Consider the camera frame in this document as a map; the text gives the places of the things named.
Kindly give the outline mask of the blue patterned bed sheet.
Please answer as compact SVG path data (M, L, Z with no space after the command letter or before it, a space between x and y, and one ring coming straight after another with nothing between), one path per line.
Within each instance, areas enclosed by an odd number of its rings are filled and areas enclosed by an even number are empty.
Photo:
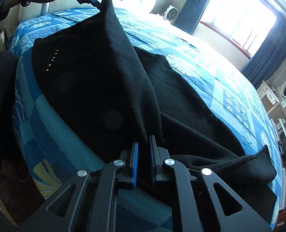
M273 125L254 86L224 57L182 30L162 24L153 16L144 18L125 9L116 9L115 13L130 42L165 56L171 68L235 134L246 154L268 147L277 172L269 187L280 200L281 156Z

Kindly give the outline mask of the black pants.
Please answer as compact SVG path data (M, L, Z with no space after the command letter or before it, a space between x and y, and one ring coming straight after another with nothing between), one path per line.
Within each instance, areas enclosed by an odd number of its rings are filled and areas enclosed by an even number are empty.
M32 47L36 82L48 103L101 160L155 136L187 168L212 169L267 222L277 197L266 146L247 155L235 134L166 57L134 47L112 0Z

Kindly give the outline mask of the white box fan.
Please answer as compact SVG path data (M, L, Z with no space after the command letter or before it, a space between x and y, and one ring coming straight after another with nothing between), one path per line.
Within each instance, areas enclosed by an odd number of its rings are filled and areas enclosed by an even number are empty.
M168 21L173 21L173 19L176 18L177 14L178 14L178 9L170 5L167 8L167 10L164 12L163 19L168 20Z

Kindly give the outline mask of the white vanity dresser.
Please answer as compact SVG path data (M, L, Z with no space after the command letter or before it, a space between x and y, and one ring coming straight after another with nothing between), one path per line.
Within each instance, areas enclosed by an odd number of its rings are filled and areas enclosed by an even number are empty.
M270 119L278 123L279 119L286 120L286 103L276 89L262 81L256 90Z

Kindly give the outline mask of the right blue curtain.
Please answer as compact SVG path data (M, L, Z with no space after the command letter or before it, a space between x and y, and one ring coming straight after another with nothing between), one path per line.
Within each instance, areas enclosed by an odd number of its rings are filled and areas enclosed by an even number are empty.
M275 24L241 73L258 89L268 80L286 59L286 19L278 14Z

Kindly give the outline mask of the large bedroom window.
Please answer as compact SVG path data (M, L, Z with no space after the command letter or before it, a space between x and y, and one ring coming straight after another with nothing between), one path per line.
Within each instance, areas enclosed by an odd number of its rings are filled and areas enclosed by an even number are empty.
M276 12L263 0L209 0L201 17L202 22L250 57L260 48L276 19Z

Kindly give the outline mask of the left blue curtain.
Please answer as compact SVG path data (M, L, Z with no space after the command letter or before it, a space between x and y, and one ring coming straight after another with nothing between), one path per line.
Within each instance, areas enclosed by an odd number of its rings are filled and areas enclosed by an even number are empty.
M173 25L192 35L209 1L210 0L186 0Z

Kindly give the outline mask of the blue curtain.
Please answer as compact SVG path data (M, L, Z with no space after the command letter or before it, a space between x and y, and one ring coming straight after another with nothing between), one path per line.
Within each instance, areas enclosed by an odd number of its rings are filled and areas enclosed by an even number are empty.
M268 80L286 59L286 19L278 14L275 24L241 73L258 89Z
M192 35L209 1L210 0L186 0L173 25Z

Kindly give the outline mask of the cream tufted leather headboard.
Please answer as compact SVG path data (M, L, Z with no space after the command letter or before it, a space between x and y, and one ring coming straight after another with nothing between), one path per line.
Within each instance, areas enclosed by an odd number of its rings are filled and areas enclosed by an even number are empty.
M112 0L112 2L114 7L148 14L153 10L156 4L156 0ZM11 37L18 24L25 20L77 7L91 7L91 5L80 5L76 0L57 0L47 4L32 3L26 8L22 8L18 5L10 9L8 16L3 20L1 26L5 29L7 36Z

